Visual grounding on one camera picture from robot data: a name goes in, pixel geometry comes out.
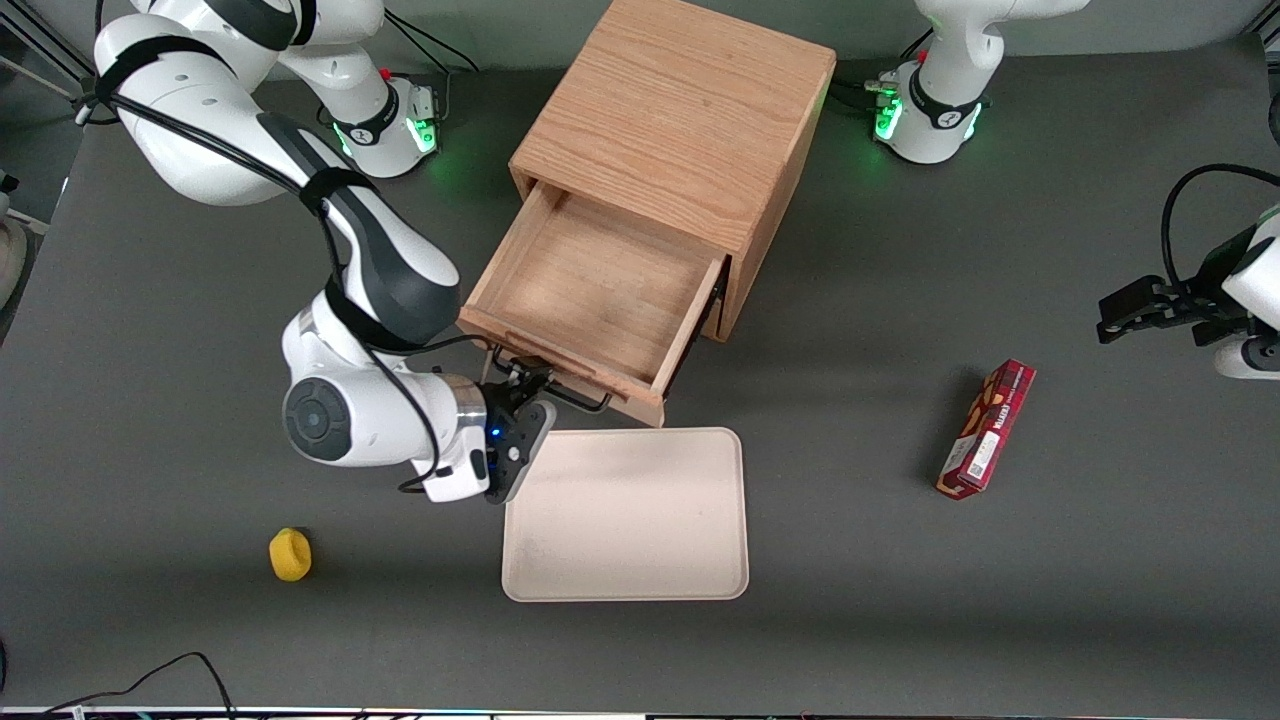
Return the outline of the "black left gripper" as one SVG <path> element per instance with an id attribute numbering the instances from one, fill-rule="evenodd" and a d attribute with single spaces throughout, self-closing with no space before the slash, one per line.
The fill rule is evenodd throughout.
<path id="1" fill-rule="evenodd" d="M 1256 224 L 1248 225 L 1220 243 L 1193 275 L 1180 274 L 1172 251 L 1167 252 L 1169 279 L 1178 291 L 1183 314 L 1193 324 L 1196 346 L 1208 347 L 1229 338 L 1242 340 L 1245 347 L 1265 345 L 1262 324 L 1222 288 L 1245 258 L 1257 229 Z M 1098 301 L 1096 337 L 1101 345 L 1110 345 L 1138 331 L 1175 327 L 1178 318 L 1170 314 L 1171 302 L 1164 278 L 1143 275 Z"/>

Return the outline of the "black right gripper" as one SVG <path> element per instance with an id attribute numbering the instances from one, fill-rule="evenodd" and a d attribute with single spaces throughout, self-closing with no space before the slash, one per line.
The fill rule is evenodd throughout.
<path id="1" fill-rule="evenodd" d="M 536 398 L 554 380 L 553 370 L 527 370 L 521 364 L 495 368 L 500 388 L 485 388 L 485 462 L 492 505 L 509 502 L 524 483 L 556 424 L 557 410 Z"/>

